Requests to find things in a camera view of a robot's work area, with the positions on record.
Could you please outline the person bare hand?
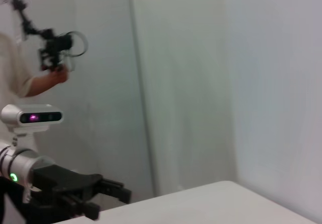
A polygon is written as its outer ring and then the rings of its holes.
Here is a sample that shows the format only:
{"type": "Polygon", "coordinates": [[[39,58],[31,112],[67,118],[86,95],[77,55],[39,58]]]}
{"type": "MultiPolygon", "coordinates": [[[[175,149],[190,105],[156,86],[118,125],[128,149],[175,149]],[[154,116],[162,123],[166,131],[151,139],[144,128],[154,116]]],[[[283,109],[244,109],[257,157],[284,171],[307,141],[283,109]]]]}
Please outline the person bare hand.
{"type": "Polygon", "coordinates": [[[49,78],[54,85],[65,83],[69,78],[69,71],[65,65],[62,65],[60,69],[51,72],[49,78]]]}

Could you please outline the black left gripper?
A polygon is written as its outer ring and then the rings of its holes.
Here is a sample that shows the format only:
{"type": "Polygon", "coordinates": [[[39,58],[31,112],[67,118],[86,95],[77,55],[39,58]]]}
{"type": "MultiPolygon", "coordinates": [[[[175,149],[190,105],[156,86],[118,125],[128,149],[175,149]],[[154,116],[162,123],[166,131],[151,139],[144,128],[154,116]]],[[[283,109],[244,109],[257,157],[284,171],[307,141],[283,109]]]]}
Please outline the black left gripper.
{"type": "Polygon", "coordinates": [[[85,216],[98,220],[100,206],[88,202],[97,192],[129,204],[131,191],[123,183],[103,179],[100,174],[79,174],[58,165],[34,169],[32,185],[54,198],[62,196],[62,203],[70,217],[85,216]]]}

